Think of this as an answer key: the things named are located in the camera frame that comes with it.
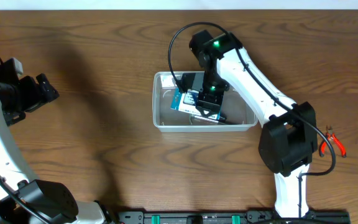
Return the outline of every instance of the plastic container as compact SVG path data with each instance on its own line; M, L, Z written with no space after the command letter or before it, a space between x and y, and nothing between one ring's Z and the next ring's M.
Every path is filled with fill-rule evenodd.
M180 80L183 73L175 72ZM234 89L224 93L221 114L231 124L217 124L196 118L188 113L171 109L175 81L170 72L158 72L154 76L153 122L161 132L220 132L247 131L257 124L257 118L251 108Z

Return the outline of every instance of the red pliers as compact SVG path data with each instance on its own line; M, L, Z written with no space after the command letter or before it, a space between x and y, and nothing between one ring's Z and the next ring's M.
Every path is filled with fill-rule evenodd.
M341 150L341 156L343 158L346 158L346 150L345 150L345 147L342 145L342 143L338 140L338 138L336 138L335 134L334 134L334 131L333 131L333 127L331 126L327 126L327 133L326 133L326 137L328 140L334 140L336 146L339 148L339 150ZM320 150L319 150L319 153L320 153L320 157L323 157L324 156L324 151L325 151L325 148L327 146L327 143L325 141L323 141L321 147L320 147Z

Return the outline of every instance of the green connector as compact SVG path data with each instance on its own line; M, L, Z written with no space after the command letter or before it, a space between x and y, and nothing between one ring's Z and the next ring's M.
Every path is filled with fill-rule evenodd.
M160 224L160 216L152 215L152 224Z
M241 224L241 220L240 220L240 216L239 215L233 215L231 217L232 223L233 224Z

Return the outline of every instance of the black object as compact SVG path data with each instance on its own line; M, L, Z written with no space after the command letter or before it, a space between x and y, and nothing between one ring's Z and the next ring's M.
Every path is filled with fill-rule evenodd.
M314 109L308 102L293 105L292 111L316 126ZM317 150L315 131L287 112L271 116L264 124L259 141L259 154L274 173L288 177L299 166L309 164Z
M76 220L78 207L70 191L61 183L33 180L21 183L16 194L42 213L50 223L71 223ZM0 200L0 223L31 223L32 216L22 207L16 208L12 198Z
M249 210L246 212L224 213L143 213L119 212L119 223L125 224L251 224L251 223L340 223L350 224L348 212L309 211L302 219L280 218L272 210ZM152 217L159 217L158 223Z
M30 76L19 79L13 58L0 64L0 100L8 126L22 121L26 112L33 112L59 97L46 75L40 74L36 79L38 83Z
M236 45L241 46L241 43L237 39ZM203 117L218 114L221 110L223 94L229 90L230 85L217 73L216 61L217 59L222 59L224 53L235 47L228 36L221 35L214 39L206 30L193 35L190 40L189 48L198 59L198 63L205 70L205 73L202 88L199 85L196 88L193 87L194 83L189 81L194 80L191 75L182 77L181 86L185 90L191 88L199 91L196 109Z

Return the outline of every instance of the wooden table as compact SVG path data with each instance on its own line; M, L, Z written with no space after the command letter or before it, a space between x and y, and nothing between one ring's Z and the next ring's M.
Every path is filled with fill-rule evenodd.
M0 56L60 92L11 131L41 179L77 200L153 210L271 208L273 174L245 133L162 134L152 121L154 75L168 70L172 35L194 21L233 31L274 85L327 124L347 147L333 173L308 177L308 204L347 209L358 223L358 11L0 12ZM199 70L179 36L174 70ZM219 32L211 29L213 34ZM314 154L312 171L329 156Z

